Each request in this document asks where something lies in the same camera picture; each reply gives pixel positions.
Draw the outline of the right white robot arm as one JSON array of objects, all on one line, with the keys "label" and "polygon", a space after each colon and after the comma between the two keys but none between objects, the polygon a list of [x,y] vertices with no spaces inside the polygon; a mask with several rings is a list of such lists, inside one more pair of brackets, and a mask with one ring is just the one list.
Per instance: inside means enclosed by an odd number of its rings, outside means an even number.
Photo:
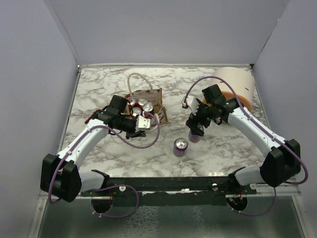
[{"label": "right white robot arm", "polygon": [[190,108],[191,114],[186,125],[198,136],[211,122],[225,122],[242,132],[260,150],[265,160],[260,166],[244,167],[232,173],[234,178],[227,182],[228,190],[238,194],[246,185],[264,183],[277,187],[287,182],[301,170],[300,144],[286,140],[265,127],[258,119],[238,103],[236,98],[227,99],[218,85],[202,90],[205,102],[186,95],[182,106]]}]

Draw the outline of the red cola can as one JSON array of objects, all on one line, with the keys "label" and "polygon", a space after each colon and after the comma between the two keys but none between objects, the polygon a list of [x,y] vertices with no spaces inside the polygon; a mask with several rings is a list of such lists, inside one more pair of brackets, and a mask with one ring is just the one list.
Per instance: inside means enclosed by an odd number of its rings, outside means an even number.
[{"label": "red cola can", "polygon": [[146,98],[140,98],[140,99],[138,99],[138,105],[140,106],[140,107],[142,107],[144,104],[146,104],[148,102],[148,99],[146,99]]},{"label": "red cola can", "polygon": [[131,117],[135,118],[137,116],[141,116],[142,115],[142,109],[139,107],[134,107],[132,108],[132,113],[131,113]]}]

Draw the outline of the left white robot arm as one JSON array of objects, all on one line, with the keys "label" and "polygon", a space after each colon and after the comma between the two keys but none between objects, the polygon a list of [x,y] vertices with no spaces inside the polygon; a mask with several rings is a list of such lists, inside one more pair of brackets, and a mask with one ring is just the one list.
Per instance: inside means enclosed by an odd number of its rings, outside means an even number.
[{"label": "left white robot arm", "polygon": [[107,194],[109,183],[105,174],[97,171],[81,173],[79,170],[89,153],[110,130],[116,129],[131,137],[143,134],[151,127],[150,119],[142,115],[130,118],[124,114],[127,105],[127,99],[114,95],[108,106],[92,114],[73,142],[56,155],[47,154],[42,162],[40,189],[67,202],[89,190],[100,196]]}]

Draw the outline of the purple can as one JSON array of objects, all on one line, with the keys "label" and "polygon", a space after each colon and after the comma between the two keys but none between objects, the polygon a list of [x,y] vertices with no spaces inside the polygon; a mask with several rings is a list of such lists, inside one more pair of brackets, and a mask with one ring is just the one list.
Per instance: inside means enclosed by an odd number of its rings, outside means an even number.
[{"label": "purple can", "polygon": [[177,138],[173,144],[173,153],[176,157],[183,157],[188,148],[188,142],[185,138]]},{"label": "purple can", "polygon": [[198,124],[197,127],[190,129],[188,138],[191,142],[197,143],[204,136],[204,127]]}]

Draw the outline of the red cola can front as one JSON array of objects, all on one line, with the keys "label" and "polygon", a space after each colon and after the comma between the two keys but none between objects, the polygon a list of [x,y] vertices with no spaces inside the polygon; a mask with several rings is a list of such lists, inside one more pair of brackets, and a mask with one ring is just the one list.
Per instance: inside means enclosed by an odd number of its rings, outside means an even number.
[{"label": "red cola can front", "polygon": [[131,117],[135,118],[137,116],[141,116],[142,115],[142,109],[139,107],[134,107],[132,108],[132,113],[131,113]]}]

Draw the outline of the watermelon canvas tote bag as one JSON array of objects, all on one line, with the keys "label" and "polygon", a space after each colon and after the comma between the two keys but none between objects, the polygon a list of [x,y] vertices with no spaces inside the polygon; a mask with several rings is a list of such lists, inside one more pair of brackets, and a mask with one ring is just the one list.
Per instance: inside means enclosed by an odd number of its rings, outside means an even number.
[{"label": "watermelon canvas tote bag", "polygon": [[[130,78],[132,76],[138,76],[142,78],[145,82],[147,82],[147,89],[137,89],[132,91],[130,85]],[[156,122],[154,121],[152,116],[145,115],[145,112],[156,116],[160,125],[168,123],[166,109],[162,102],[162,88],[154,88],[151,82],[144,75],[136,72],[128,75],[127,86],[129,93],[124,96],[124,98],[128,100],[126,108],[124,110],[125,115],[133,118],[137,115],[138,111],[143,117],[151,119],[152,128],[156,126]]]}]

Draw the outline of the silver blue slim can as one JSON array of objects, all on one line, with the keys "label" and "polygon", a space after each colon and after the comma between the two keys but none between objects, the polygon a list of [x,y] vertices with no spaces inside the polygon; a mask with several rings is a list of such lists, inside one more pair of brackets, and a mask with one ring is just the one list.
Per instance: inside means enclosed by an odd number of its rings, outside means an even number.
[{"label": "silver blue slim can", "polygon": [[130,98],[128,98],[127,100],[128,100],[128,103],[129,103],[129,105],[130,105],[131,107],[134,107],[134,106],[137,105],[137,99],[136,99],[136,98],[130,97]]}]

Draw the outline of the black and yellow can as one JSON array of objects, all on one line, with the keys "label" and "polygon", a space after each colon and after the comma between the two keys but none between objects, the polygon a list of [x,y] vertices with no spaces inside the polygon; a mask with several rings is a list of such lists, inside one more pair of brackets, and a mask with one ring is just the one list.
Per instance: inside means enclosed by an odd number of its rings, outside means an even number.
[{"label": "black and yellow can", "polygon": [[147,102],[142,106],[144,112],[152,113],[154,111],[154,105],[151,102]]}]

